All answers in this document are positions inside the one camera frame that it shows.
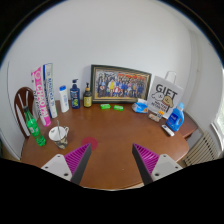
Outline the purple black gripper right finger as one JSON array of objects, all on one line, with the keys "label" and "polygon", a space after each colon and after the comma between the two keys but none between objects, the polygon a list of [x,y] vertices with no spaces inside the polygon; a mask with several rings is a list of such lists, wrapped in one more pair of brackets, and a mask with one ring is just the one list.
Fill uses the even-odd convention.
[{"label": "purple black gripper right finger", "polygon": [[169,155],[158,155],[138,144],[132,146],[132,154],[145,185],[182,169]]}]

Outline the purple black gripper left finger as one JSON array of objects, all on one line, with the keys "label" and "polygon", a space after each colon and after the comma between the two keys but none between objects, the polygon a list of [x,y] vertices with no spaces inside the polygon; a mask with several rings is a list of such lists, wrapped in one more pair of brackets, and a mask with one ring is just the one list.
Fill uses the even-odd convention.
[{"label": "purple black gripper left finger", "polygon": [[90,155],[91,144],[88,143],[66,155],[56,154],[42,169],[79,185]]}]

